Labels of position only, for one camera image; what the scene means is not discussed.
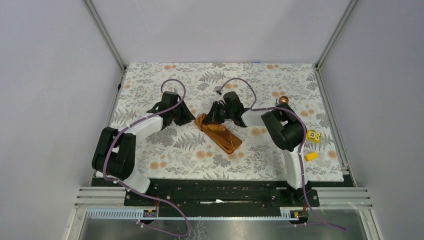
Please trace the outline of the orange cloth napkin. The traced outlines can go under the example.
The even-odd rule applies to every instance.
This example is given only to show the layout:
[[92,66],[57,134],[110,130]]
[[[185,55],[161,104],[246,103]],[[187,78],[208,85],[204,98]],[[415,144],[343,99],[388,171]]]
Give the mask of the orange cloth napkin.
[[203,123],[206,116],[206,113],[198,116],[194,120],[195,125],[228,155],[235,152],[242,145],[242,140],[222,124]]

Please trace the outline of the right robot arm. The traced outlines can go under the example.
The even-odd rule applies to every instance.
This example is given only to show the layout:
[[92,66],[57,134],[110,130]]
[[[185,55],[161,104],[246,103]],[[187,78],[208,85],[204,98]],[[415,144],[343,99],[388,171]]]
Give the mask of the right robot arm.
[[236,126],[265,127],[273,143],[282,150],[287,167],[287,201],[293,206],[301,205],[307,194],[303,188],[308,182],[305,175],[305,161],[302,159],[306,138],[306,126],[289,106],[285,96],[276,105],[266,108],[247,108],[234,92],[224,94],[223,100],[214,101],[208,114],[200,121],[207,127],[231,120]]

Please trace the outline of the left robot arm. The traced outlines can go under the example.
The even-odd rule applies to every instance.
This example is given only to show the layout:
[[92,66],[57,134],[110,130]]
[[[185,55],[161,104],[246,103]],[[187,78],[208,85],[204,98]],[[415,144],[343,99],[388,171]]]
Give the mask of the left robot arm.
[[154,202],[155,192],[149,188],[150,179],[136,169],[137,141],[164,130],[172,123],[183,126],[194,119],[182,96],[165,91],[161,101],[143,118],[122,130],[105,127],[101,131],[91,166],[102,172],[107,180],[122,183],[126,189],[136,191],[136,199],[148,206]]

